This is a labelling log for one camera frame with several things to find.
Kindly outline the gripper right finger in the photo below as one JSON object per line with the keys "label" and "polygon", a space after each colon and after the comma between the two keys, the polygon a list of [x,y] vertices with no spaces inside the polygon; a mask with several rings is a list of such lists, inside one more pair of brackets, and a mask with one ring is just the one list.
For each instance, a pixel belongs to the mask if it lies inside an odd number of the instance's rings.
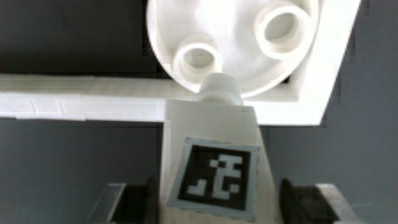
{"label": "gripper right finger", "polygon": [[284,224],[366,224],[334,184],[280,181],[279,208]]}

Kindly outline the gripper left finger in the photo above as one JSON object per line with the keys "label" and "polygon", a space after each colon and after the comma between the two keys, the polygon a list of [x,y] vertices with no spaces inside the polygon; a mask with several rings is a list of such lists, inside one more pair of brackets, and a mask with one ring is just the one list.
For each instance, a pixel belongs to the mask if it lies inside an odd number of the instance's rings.
{"label": "gripper left finger", "polygon": [[158,180],[104,185],[85,224],[158,224]]}

